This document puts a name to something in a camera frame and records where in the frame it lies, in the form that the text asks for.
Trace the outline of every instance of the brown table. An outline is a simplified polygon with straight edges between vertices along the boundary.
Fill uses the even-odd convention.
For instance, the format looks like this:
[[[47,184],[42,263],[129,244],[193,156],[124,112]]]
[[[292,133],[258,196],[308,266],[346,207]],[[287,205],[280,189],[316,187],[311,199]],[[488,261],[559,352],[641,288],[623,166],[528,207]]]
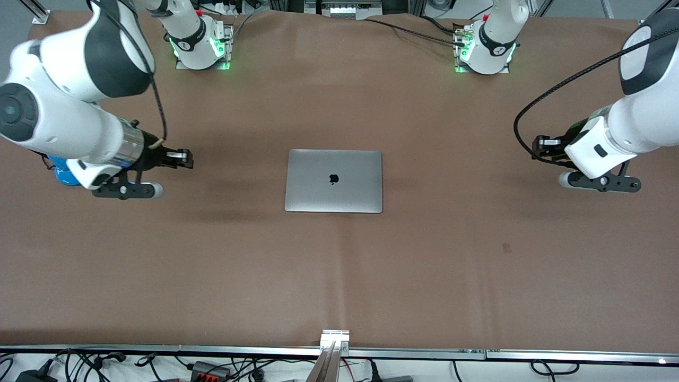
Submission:
[[[88,17],[53,12],[31,37]],[[248,21],[229,71],[178,71],[140,19],[168,146],[196,167],[148,172],[160,200],[103,200],[2,140],[0,342],[311,345],[342,328],[352,346],[677,350],[679,150],[632,162],[638,194],[566,190],[511,128],[635,22],[531,19],[512,73],[483,77],[455,73],[443,44],[281,12]],[[523,134],[560,135],[621,95],[609,65]],[[103,107],[160,131],[150,91]],[[382,151],[384,213],[285,212],[292,148]]]

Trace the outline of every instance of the brown tabletop surface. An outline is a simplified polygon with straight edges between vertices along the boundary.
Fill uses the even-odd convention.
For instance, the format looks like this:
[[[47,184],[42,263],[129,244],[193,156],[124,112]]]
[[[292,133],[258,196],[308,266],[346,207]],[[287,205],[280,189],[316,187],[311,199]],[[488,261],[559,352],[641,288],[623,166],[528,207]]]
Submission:
[[[31,37],[89,17],[53,12]],[[634,21],[533,18],[512,72],[487,77],[455,73],[444,44],[282,12],[245,24],[229,71],[180,71],[140,22],[166,145],[196,167],[146,173],[161,199],[105,200],[1,140],[0,342],[292,346],[336,328],[352,346],[677,351],[679,150],[632,161],[641,192],[601,194],[560,187],[512,132]],[[522,132],[561,135],[621,96],[608,65]],[[102,105],[160,132],[150,90]],[[285,212],[293,148],[383,152],[384,213]]]

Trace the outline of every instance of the red wire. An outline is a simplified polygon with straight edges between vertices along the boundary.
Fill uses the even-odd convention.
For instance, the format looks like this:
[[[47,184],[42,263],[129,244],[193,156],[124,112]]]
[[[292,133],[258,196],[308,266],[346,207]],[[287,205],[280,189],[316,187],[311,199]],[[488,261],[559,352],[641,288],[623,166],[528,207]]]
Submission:
[[[346,365],[346,370],[349,372],[349,377],[351,377],[352,382],[356,382],[356,379],[354,379],[354,373],[351,371],[351,367],[349,367],[349,363],[342,358],[342,362]]]

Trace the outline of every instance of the laptop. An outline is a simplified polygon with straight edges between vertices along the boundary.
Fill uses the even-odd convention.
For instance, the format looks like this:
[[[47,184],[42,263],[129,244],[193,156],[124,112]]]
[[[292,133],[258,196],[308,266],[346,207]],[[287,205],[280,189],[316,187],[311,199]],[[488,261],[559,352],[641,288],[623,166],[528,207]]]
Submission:
[[[382,212],[382,153],[290,150],[285,211]]]

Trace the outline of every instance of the gray floor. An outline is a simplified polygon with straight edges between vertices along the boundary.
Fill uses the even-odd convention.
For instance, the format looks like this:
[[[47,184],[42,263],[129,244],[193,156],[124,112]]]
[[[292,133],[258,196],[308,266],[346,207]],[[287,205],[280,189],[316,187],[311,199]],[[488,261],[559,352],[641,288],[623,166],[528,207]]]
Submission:
[[[646,18],[662,0],[610,0],[615,18],[640,20]],[[41,0],[49,10],[86,10],[85,0]],[[489,6],[492,0],[458,0],[455,9],[445,17],[468,18]],[[440,11],[427,12],[441,16]],[[556,0],[547,12],[554,17],[604,17],[600,0]],[[33,16],[18,0],[0,0],[0,78],[10,70],[10,53],[14,46],[26,40]]]

